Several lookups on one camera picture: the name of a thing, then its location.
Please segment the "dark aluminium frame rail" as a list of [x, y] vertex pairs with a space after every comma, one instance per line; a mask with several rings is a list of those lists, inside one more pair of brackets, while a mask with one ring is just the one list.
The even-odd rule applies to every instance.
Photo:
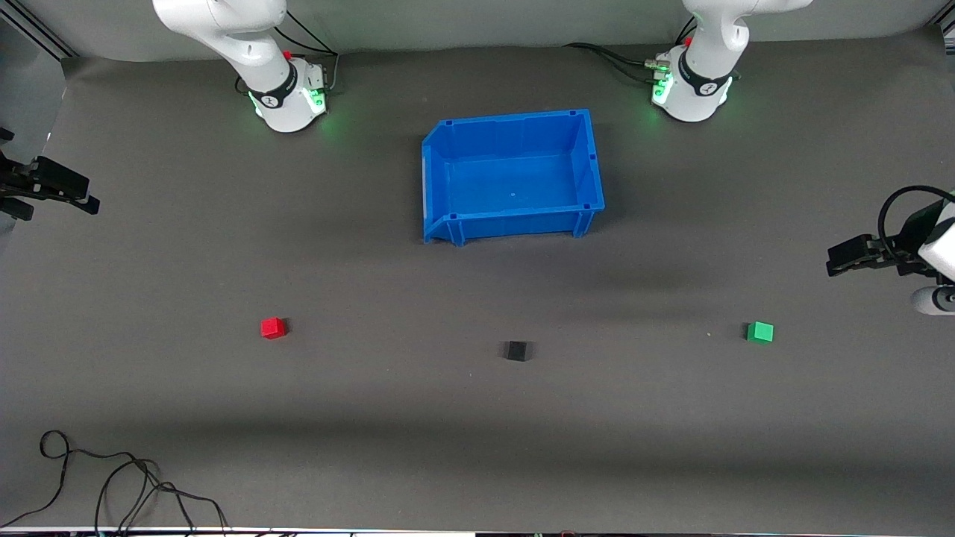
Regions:
[[57, 61], [79, 57], [78, 51], [62, 40], [20, 0], [0, 0], [0, 19]]

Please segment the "blue plastic storage bin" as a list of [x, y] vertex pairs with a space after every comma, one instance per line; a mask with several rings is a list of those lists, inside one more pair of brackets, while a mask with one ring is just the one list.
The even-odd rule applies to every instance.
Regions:
[[421, 143], [422, 238], [589, 231], [606, 208], [586, 109], [444, 119]]

